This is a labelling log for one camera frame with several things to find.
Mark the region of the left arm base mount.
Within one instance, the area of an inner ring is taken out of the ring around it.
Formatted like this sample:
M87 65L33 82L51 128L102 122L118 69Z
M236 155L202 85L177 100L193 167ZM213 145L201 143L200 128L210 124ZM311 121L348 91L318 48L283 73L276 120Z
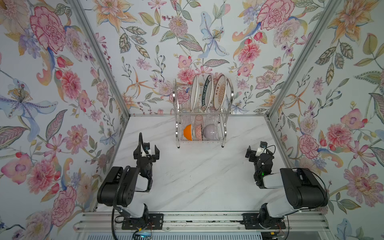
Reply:
M125 218L122 223L122 230L162 230L164 214L144 213L141 218Z

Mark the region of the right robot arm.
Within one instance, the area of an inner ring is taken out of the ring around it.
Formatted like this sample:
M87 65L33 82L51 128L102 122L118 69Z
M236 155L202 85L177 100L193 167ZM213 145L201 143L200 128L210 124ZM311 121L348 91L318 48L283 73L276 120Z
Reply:
M274 153L266 142L261 142L256 151L248 147L245 157L254 164L254 180L260 189L282 189L285 193L264 203L258 213L243 214L246 229L282 227L288 215L327 205L329 196L324 182L308 168L281 168L278 173L272 172Z

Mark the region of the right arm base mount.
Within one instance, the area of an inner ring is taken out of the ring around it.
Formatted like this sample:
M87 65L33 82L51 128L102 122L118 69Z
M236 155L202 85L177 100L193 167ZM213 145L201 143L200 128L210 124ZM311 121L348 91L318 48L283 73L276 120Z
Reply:
M242 214L243 224L246 230L285 230L286 224L283 218L272 218L268 214L244 213Z

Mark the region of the red floral patterned bowl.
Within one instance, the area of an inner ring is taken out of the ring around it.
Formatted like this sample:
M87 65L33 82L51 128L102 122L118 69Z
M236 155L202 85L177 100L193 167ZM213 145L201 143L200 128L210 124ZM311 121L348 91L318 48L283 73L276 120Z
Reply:
M203 141L203 128L202 125L196 125L195 126L195 137L198 141Z

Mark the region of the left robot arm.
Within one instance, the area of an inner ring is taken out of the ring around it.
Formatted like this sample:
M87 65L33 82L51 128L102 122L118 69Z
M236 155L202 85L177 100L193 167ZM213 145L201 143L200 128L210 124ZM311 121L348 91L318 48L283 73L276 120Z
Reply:
M136 167L112 167L98 190L97 201L112 207L121 216L141 219L148 211L146 204L134 199L136 192L147 193L153 184L153 163L160 159L160 150L155 147L152 153L150 145L138 146L134 151Z

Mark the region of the orange bowl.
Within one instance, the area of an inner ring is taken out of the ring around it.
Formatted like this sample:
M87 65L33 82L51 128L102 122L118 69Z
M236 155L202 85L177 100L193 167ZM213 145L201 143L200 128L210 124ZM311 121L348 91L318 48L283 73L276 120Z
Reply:
M187 125L183 130L183 135L186 140L193 141L193 134L192 134L192 125Z

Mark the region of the lilac bowl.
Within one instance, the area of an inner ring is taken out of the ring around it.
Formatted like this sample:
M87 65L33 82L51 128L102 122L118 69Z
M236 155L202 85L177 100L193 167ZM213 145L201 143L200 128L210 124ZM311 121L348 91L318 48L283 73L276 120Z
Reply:
M208 124L203 129L203 136L206 140L216 141L219 139L218 127L215 124Z

